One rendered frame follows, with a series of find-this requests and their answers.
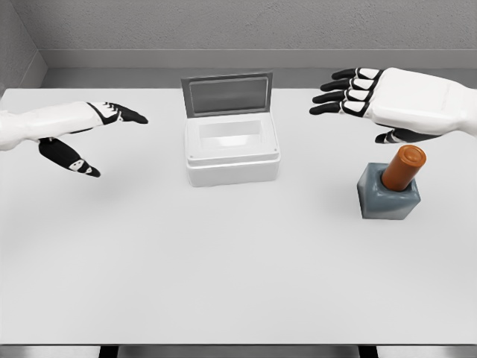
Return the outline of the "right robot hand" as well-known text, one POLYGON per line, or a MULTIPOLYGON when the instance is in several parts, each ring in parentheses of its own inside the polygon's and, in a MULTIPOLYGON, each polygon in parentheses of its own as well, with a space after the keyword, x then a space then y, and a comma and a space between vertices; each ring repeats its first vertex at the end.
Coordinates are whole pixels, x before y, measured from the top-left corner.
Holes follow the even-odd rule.
POLYGON ((456 131, 463 87, 451 80, 398 68, 359 67, 332 74, 309 113, 347 114, 389 128, 378 144, 413 143, 456 131))

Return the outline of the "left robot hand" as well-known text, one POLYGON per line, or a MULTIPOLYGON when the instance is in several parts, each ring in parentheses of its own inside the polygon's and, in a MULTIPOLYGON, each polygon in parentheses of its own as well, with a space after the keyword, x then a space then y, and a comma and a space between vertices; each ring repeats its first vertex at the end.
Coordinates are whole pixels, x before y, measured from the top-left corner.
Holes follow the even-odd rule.
POLYGON ((38 142, 42 156, 64 169, 94 178, 100 177, 101 173, 59 137, 114 122, 148 123, 146 117, 120 104, 86 101, 32 110, 22 114, 19 121, 22 138, 38 142))

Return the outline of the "grey bottle with orange cap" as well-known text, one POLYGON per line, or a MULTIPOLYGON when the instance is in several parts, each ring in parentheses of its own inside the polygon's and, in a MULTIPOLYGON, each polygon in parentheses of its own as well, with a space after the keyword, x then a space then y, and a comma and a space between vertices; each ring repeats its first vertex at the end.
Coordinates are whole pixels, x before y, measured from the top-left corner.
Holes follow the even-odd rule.
POLYGON ((415 175, 426 163, 425 152, 403 145, 389 164, 368 163, 358 183, 363 219, 403 220, 420 203, 415 175))

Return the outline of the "white box with hinged lid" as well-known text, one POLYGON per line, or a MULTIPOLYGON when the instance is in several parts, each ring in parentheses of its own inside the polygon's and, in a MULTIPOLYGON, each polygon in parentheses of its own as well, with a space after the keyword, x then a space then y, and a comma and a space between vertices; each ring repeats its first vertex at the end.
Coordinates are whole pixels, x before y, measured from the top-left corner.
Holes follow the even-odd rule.
POLYGON ((277 178, 281 153, 272 83, 272 72, 182 79, 186 171, 193 187, 277 178))

